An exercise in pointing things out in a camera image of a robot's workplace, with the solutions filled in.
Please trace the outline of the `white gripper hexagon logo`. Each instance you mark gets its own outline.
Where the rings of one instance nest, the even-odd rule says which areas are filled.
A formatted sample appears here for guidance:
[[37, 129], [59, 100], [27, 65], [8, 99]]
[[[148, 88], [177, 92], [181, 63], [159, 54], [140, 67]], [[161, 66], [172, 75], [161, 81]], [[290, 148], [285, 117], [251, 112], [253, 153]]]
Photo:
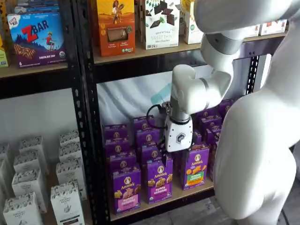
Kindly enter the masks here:
[[[190, 148], [193, 137], [193, 123], [189, 121], [175, 123], [170, 118], [165, 121], [165, 148], [160, 150], [162, 155], [160, 162], [160, 174], [171, 174], [173, 172], [173, 158], [168, 152], [176, 152]], [[195, 162], [196, 145], [187, 152], [186, 162]]]

